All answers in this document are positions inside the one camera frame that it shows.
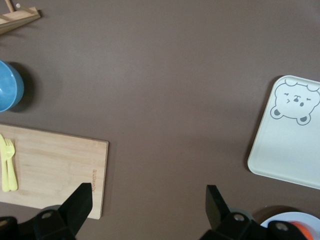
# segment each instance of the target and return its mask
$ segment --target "yellow fork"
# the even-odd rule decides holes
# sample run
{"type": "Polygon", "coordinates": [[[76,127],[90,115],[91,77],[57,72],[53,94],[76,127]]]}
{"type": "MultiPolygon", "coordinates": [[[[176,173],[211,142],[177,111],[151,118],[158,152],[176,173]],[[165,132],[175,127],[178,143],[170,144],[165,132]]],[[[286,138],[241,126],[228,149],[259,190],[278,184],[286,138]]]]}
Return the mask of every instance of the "yellow fork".
{"type": "Polygon", "coordinates": [[[7,156],[7,169],[8,169],[8,182],[9,182],[9,189],[11,191],[16,191],[18,189],[18,182],[15,174],[14,164],[12,162],[12,157],[15,155],[16,150],[15,146],[12,141],[8,138],[4,139],[5,147],[6,147],[6,156],[7,156]]]}
{"type": "Polygon", "coordinates": [[[7,146],[4,137],[0,134],[0,155],[2,168],[2,190],[9,192],[8,168],[7,168],[7,146]]]}

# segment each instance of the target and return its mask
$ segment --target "yellow knife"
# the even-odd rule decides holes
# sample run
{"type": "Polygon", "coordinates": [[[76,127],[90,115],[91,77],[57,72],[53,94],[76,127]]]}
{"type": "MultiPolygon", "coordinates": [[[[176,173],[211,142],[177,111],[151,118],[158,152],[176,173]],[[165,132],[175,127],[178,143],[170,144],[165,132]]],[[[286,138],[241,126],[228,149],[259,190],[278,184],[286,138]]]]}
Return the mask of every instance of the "yellow knife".
{"type": "Polygon", "coordinates": [[[0,134],[0,156],[1,156],[1,168],[2,168],[2,190],[9,192],[9,180],[7,169],[7,149],[4,137],[0,134]]]}

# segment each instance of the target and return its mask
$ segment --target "wooden rack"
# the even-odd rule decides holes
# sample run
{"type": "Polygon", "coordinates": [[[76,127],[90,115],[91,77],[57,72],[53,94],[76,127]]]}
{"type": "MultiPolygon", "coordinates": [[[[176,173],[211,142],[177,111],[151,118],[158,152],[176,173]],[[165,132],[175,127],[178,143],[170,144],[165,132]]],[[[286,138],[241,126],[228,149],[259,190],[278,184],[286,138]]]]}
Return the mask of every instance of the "wooden rack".
{"type": "Polygon", "coordinates": [[[10,0],[5,0],[5,2],[10,12],[0,14],[0,35],[40,18],[35,7],[28,8],[18,3],[16,7],[19,10],[16,11],[10,0]]]}

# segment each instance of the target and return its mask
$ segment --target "bamboo cutting board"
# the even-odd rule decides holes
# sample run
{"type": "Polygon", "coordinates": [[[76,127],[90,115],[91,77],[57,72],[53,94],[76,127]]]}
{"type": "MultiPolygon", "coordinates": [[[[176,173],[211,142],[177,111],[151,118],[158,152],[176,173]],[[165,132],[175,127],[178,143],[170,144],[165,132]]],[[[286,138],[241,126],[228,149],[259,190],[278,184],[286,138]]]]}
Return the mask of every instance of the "bamboo cutting board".
{"type": "Polygon", "coordinates": [[[61,205],[81,183],[91,183],[93,207],[88,217],[101,217],[107,141],[3,124],[0,134],[14,142],[18,180],[17,191],[0,189],[0,202],[43,209],[61,205]]]}

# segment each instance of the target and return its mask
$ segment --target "cartoon bear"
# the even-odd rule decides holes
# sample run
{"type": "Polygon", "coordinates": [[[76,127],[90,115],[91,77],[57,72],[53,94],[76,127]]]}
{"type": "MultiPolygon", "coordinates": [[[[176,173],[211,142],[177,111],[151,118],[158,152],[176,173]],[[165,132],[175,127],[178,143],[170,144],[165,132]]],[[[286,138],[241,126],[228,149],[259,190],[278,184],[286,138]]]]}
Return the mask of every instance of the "cartoon bear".
{"type": "Polygon", "coordinates": [[[285,80],[275,90],[275,106],[271,109],[271,117],[280,119],[285,116],[296,119],[299,125],[308,124],[311,112],[320,103],[319,88],[311,88],[309,85],[285,80]]]}

